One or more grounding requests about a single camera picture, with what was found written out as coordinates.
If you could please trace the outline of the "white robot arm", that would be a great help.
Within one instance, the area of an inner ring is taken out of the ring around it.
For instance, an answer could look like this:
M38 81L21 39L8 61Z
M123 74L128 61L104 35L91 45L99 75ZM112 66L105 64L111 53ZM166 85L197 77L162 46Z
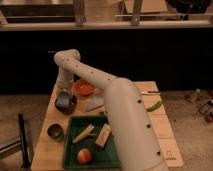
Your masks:
M122 171L169 171L140 90L131 80L82 63L76 49L57 52L54 61L58 91L71 88L77 75L103 92Z

